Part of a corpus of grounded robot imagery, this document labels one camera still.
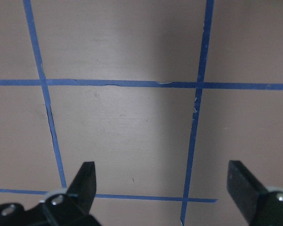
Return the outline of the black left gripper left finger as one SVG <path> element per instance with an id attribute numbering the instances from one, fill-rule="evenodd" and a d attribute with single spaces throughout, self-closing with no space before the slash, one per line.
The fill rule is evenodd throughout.
<path id="1" fill-rule="evenodd" d="M 66 194 L 73 198 L 86 214 L 89 214 L 95 198 L 95 163 L 93 161 L 87 161 L 81 165 Z"/>

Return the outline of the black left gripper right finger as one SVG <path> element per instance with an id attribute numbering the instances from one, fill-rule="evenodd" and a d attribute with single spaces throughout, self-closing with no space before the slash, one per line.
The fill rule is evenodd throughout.
<path id="1" fill-rule="evenodd" d="M 248 223 L 255 219 L 259 200 L 268 194 L 263 184 L 237 160 L 228 162 L 227 191 Z"/>

